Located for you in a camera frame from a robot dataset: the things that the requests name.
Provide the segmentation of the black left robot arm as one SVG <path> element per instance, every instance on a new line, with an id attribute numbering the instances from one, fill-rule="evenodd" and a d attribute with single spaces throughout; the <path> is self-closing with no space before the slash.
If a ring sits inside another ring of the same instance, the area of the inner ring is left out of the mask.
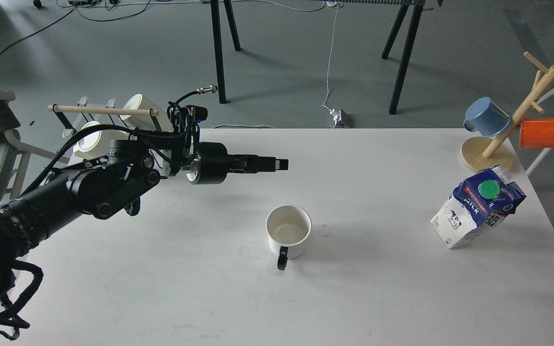
<path id="1" fill-rule="evenodd" d="M 43 280 L 42 269 L 21 261 L 21 257 L 83 214 L 100 220 L 121 210 L 137 215 L 141 196 L 168 178 L 155 168 L 153 155 L 171 167 L 168 176 L 184 171 L 194 185 L 220 184 L 229 173 L 288 170 L 287 159 L 231 155 L 223 144 L 200 141 L 199 125 L 207 119 L 207 110 L 193 105 L 181 107 L 180 103 L 170 101 L 166 109 L 167 124 L 173 127 L 170 131 L 161 129 L 159 112 L 153 108 L 49 107 L 66 129 L 72 127 L 65 112 L 147 115 L 154 118 L 154 125 L 142 129 L 98 124 L 73 131 L 32 184 L 19 197 L 0 206 L 0 335 L 15 340 L 20 329 L 29 328 L 18 314 Z M 55 167 L 74 144 L 99 131 L 121 131 L 125 135 L 110 141 L 106 155 Z"/>

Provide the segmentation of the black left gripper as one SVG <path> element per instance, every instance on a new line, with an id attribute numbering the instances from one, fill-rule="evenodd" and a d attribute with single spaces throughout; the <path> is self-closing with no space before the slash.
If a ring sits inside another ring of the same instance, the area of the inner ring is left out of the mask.
<path id="1" fill-rule="evenodd" d="M 248 156 L 248 173 L 268 173 L 287 171 L 288 159 L 273 156 Z M 186 172 L 187 180 L 193 185 L 213 185 L 222 183 L 228 173 L 244 173 L 246 164 L 242 155 L 230 155 L 224 144 L 201 142 L 197 156 Z"/>

